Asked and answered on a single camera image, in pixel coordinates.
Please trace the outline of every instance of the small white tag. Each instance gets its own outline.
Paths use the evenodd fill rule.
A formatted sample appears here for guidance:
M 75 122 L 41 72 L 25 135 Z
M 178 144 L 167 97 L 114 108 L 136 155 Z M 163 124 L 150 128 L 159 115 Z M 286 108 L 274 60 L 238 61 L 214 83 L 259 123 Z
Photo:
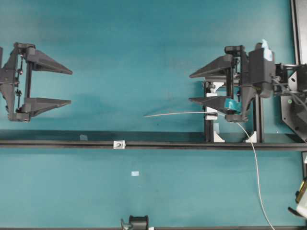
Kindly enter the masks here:
M 139 171 L 132 171 L 131 172 L 131 176 L 139 176 L 139 175 L 140 175 Z

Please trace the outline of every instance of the black triangular gripper jaw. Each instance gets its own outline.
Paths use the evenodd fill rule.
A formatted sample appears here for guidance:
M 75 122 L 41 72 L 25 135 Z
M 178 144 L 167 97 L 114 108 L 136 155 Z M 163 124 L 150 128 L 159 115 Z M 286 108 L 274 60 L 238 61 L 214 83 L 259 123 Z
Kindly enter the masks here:
M 37 116 L 43 112 L 54 108 L 60 108 L 67 104 L 70 104 L 69 100 L 49 99 L 49 98 L 26 98 L 24 104 L 21 107 L 22 113 L 30 114 L 31 117 Z
M 216 109 L 222 113 L 226 113 L 225 108 L 226 96 L 213 96 L 213 97 L 193 97 L 189 98 L 190 101 L 197 104 Z
M 72 71 L 34 47 L 27 48 L 25 59 L 33 62 L 33 71 L 72 74 Z
M 19 75 L 22 74 L 21 68 L 17 69 L 18 57 L 25 60 L 27 63 L 25 77 L 25 92 L 24 104 L 15 108 L 15 87 L 19 85 Z M 31 77 L 32 71 L 50 71 L 64 74 L 72 74 L 72 71 L 60 63 L 53 60 L 43 52 L 36 50 L 35 45 L 28 43 L 14 43 L 14 50 L 11 52 L 9 60 L 1 68 L 2 48 L 0 47 L 0 92 L 5 99 L 7 105 L 8 119 L 10 121 L 29 122 L 31 117 L 37 116 L 48 110 L 59 108 L 70 104 L 68 100 L 48 99 L 48 98 L 32 98 L 31 92 Z
M 212 77 L 212 76 L 225 76 L 225 69 L 231 68 L 233 63 L 233 56 L 231 54 L 226 54 L 224 56 L 218 57 L 216 60 L 212 61 L 203 68 L 192 73 L 190 78 L 200 78 L 200 77 Z

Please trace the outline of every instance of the metal bracket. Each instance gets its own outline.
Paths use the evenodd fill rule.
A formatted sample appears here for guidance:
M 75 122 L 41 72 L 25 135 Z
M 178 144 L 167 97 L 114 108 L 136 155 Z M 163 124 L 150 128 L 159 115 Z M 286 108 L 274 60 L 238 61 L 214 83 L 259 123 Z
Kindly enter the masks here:
M 113 149 L 115 150 L 124 150 L 126 147 L 126 142 L 124 140 L 115 140 L 113 141 Z

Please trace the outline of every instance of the black metal frame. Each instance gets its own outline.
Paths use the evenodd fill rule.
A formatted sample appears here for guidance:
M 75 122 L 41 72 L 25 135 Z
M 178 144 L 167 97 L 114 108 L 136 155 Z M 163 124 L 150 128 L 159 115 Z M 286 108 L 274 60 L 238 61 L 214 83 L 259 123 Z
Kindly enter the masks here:
M 296 11 L 296 0 L 290 0 L 294 29 L 294 45 L 296 63 L 300 63 L 301 49 Z M 253 102 L 254 131 L 257 132 L 256 150 L 307 151 L 306 143 L 264 143 L 263 103 L 260 97 Z M 125 149 L 175 149 L 175 150 L 251 150 L 249 143 L 214 143 L 213 122 L 204 119 L 204 142 L 170 142 L 170 141 L 126 141 Z M 81 149 L 113 149 L 113 141 L 68 141 L 68 140 L 0 140 L 0 148 L 81 148 Z M 303 176 L 307 176 L 307 167 L 303 165 Z M 74 230 L 76 228 L 35 228 L 35 230 Z M 260 227 L 185 227 L 155 228 L 156 230 L 269 230 L 269 226 Z M 279 226 L 276 230 L 303 230 L 307 226 Z M 33 228 L 0 228 L 0 230 L 33 230 Z M 78 228 L 78 230 L 119 230 L 119 228 Z

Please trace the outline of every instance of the white cable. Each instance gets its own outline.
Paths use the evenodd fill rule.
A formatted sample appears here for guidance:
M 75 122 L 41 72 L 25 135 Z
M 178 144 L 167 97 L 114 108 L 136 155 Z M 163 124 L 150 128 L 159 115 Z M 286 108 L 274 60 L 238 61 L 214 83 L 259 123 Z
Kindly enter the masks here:
M 207 114 L 208 112 L 180 112 L 180 113 L 168 113 L 168 114 L 155 114 L 155 115 L 147 115 L 147 116 L 144 116 L 144 117 L 153 117 L 153 116 L 163 116 L 163 115 L 176 115 L 176 114 Z M 259 196 L 259 201 L 260 201 L 260 204 L 261 204 L 261 210 L 263 212 L 263 215 L 266 219 L 266 221 L 268 222 L 269 226 L 272 228 L 272 230 L 275 230 L 275 228 L 273 227 L 273 225 L 271 224 L 268 216 L 267 216 L 267 213 L 264 209 L 264 205 L 263 205 L 263 201 L 262 201 L 262 198 L 261 198 L 261 188 L 260 188 L 260 176 L 259 176 L 259 168 L 258 168 L 258 159 L 257 159 L 257 154 L 256 154 L 256 150 L 255 150 L 255 147 L 254 147 L 254 144 L 252 142 L 252 140 L 250 139 L 250 136 L 248 135 L 247 131 L 240 125 L 240 123 L 236 123 L 238 126 L 240 126 L 240 128 L 245 132 L 246 136 L 248 137 L 249 139 L 249 142 L 253 148 L 253 151 L 254 151 L 254 156 L 255 156 L 255 163 L 256 163 L 256 172 L 257 172 L 257 186 L 258 186 L 258 196 Z
M 273 230 L 275 230 L 275 228 L 273 227 L 273 225 L 272 225 L 271 222 L 269 221 L 269 218 L 268 218 L 267 213 L 266 213 L 266 211 L 265 211 L 265 209 L 264 209 L 263 201 L 262 201 L 262 198 L 261 198 L 260 176 L 259 176 L 258 160 L 257 160 L 257 154 L 256 154 L 256 151 L 255 151 L 254 144 L 253 144 L 253 142 L 251 141 L 250 136 L 248 135 L 247 131 L 246 131 L 239 123 L 236 123 L 236 124 L 237 124 L 238 126 L 240 126 L 241 129 L 243 129 L 243 131 L 245 132 L 246 136 L 248 137 L 249 142 L 251 143 L 251 146 L 252 146 L 252 148 L 253 148 L 254 155 L 255 155 L 256 170 L 257 170 L 258 196 L 259 196 L 259 200 L 260 200 L 260 204 L 261 204 L 261 209 L 262 209 L 263 215 L 264 215 L 265 219 L 267 220 L 269 226 L 270 226 Z
M 214 114 L 214 113 L 209 113 L 209 112 L 179 112 L 179 113 L 168 113 L 168 114 L 145 115 L 144 117 L 165 116 L 165 115 L 175 115 L 175 114 Z

